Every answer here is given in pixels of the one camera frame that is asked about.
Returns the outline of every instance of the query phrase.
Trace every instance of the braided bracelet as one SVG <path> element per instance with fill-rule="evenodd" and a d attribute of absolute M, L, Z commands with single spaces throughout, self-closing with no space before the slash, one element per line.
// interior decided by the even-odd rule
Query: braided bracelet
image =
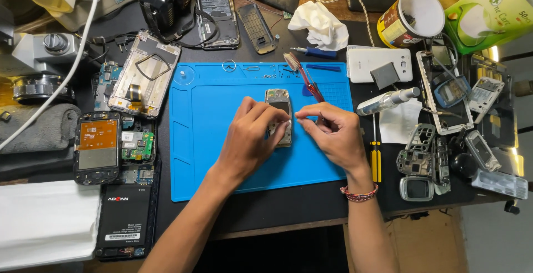
<path fill-rule="evenodd" d="M 379 187 L 377 186 L 377 184 L 374 183 L 374 190 L 372 192 L 366 193 L 366 194 L 352 194 L 348 192 L 348 186 L 346 186 L 346 187 L 341 188 L 341 193 L 346 195 L 346 198 L 348 198 L 348 200 L 350 201 L 363 202 L 363 201 L 372 199 L 376 195 L 378 188 Z"/>

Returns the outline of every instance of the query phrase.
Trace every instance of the forearm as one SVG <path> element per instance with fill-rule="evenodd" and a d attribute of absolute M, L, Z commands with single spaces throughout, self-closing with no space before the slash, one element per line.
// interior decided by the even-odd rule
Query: forearm
<path fill-rule="evenodd" d="M 367 165 L 352 170 L 347 176 L 350 193 L 364 194 L 374 188 Z M 352 260 L 358 273 L 399 271 L 376 198 L 348 201 L 348 229 Z"/>
<path fill-rule="evenodd" d="M 139 273 L 192 271 L 230 193 L 207 174 L 194 196 L 157 241 Z"/>

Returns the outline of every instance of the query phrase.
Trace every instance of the blue silicone repair mat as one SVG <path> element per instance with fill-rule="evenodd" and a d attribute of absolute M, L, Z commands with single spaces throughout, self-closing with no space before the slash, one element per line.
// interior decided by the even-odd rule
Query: blue silicone repair mat
<path fill-rule="evenodd" d="M 308 71 L 327 102 L 353 111 L 346 64 L 313 64 L 341 68 L 341 72 Z M 227 71 L 234 67 L 233 62 L 224 63 Z M 196 192 L 217 160 L 230 122 L 245 96 L 264 101 L 266 90 L 287 89 L 294 115 L 303 106 L 316 103 L 313 96 L 302 94 L 303 84 L 303 78 L 291 73 L 286 63 L 237 63 L 233 72 L 224 71 L 222 63 L 179 63 L 169 91 L 172 201 L 189 200 Z M 277 148 L 236 193 L 346 178 L 294 116 L 292 129 L 291 147 Z"/>

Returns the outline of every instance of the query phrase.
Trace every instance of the white cloth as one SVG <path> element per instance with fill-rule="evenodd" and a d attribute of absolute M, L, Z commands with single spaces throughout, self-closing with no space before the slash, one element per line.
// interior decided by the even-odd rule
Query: white cloth
<path fill-rule="evenodd" d="M 307 40 L 311 44 L 318 44 L 315 48 L 325 51 L 337 51 L 348 46 L 348 28 L 341 23 L 320 2 L 308 1 L 300 5 L 288 28 L 301 30 L 307 28 Z"/>
<path fill-rule="evenodd" d="M 0 187 L 0 271 L 92 258 L 100 186 L 74 181 Z"/>
<path fill-rule="evenodd" d="M 411 98 L 394 109 L 379 113 L 379 133 L 382 143 L 407 144 L 411 131 L 418 124 L 422 102 Z"/>

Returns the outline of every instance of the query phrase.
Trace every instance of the camera strap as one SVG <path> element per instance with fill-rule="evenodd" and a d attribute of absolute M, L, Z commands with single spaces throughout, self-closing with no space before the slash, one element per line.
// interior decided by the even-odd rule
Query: camera strap
<path fill-rule="evenodd" d="M 213 24 L 215 24 L 215 30 L 213 31 L 213 33 L 208 38 L 206 38 L 205 40 L 203 40 L 202 42 L 200 42 L 200 43 L 198 43 L 196 45 L 186 44 L 186 43 L 183 43 L 183 42 L 179 41 L 179 39 L 181 37 L 183 37 L 184 34 L 186 34 L 188 31 L 190 31 L 193 28 L 194 22 L 195 22 L 195 16 L 193 15 L 191 20 L 189 22 L 187 22 L 186 24 L 184 24 L 180 28 L 180 31 L 178 31 L 175 34 L 171 34 L 168 37 L 164 37 L 161 34 L 161 31 L 159 31 L 159 28 L 157 27 L 157 21 L 154 19 L 154 16 L 152 15 L 152 10 L 151 10 L 150 3 L 144 2 L 142 4 L 142 6 L 143 6 L 143 10 L 144 10 L 144 12 L 146 14 L 146 18 L 148 18 L 148 25 L 149 25 L 150 29 L 156 34 L 156 36 L 157 36 L 157 38 L 159 40 L 161 40 L 161 41 L 163 41 L 165 43 L 170 43 L 172 41 L 175 41 L 176 43 L 178 43 L 179 45 L 182 45 L 183 47 L 195 48 L 195 47 L 197 47 L 197 46 L 199 46 L 199 45 L 211 40 L 218 33 L 218 24 L 215 21 L 215 19 L 213 17 L 211 17 L 210 14 L 199 10 L 196 7 L 196 4 L 193 3 L 193 6 L 191 6 L 191 8 L 194 8 L 194 11 L 193 11 L 194 15 L 199 15 L 201 17 L 207 18 L 209 21 L 211 21 Z"/>

